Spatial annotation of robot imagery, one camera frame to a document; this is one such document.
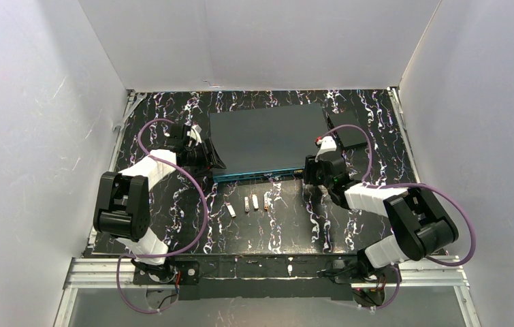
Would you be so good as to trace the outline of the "large teal network switch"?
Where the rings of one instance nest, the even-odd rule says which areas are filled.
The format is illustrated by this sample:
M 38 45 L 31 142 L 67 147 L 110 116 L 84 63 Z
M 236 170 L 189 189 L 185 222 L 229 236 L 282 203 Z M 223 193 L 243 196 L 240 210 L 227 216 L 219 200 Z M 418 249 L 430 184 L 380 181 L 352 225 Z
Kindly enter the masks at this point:
M 327 131 L 320 104 L 211 113 L 210 137 L 226 165 L 212 169 L 216 183 L 286 176 L 315 155 L 315 140 Z

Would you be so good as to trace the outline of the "small silver plug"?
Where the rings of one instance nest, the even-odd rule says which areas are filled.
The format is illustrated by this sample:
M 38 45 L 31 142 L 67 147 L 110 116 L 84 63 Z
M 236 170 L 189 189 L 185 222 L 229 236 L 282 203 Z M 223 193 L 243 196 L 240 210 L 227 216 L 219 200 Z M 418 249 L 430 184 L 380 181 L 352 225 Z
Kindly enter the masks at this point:
M 263 208 L 265 211 L 268 211 L 270 208 L 270 194 L 268 192 L 263 195 Z
M 227 207 L 227 210 L 228 210 L 231 218 L 233 218 L 233 219 L 236 218 L 236 212 L 235 212 L 233 206 L 230 203 L 227 202 L 226 203 L 226 207 Z
M 249 198 L 247 196 L 244 197 L 244 212 L 245 213 L 250 212 Z

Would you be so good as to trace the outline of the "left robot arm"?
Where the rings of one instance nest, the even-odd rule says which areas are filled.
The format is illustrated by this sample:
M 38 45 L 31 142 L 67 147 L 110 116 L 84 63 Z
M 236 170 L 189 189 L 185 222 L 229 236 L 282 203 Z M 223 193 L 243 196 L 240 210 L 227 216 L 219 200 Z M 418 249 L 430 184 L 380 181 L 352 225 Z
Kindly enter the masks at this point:
M 105 172 L 100 178 L 93 217 L 97 232 L 108 234 L 130 250 L 131 259 L 161 266 L 173 253 L 150 228 L 149 193 L 174 172 L 187 177 L 196 190 L 202 188 L 185 169 L 224 169 L 210 138 L 201 136 L 199 125 L 171 124 L 162 145 L 120 172 Z

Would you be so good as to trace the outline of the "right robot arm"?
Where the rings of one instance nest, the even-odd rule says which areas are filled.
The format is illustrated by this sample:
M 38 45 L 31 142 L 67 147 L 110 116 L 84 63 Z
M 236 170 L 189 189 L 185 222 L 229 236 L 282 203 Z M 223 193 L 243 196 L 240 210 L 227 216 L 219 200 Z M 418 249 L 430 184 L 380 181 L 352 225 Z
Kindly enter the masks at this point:
M 389 220 L 392 235 L 357 252 L 355 267 L 365 275 L 407 260 L 419 261 L 453 243 L 459 232 L 442 204 L 424 186 L 376 188 L 349 177 L 336 151 L 305 158 L 307 185 L 322 185 L 334 204 Z

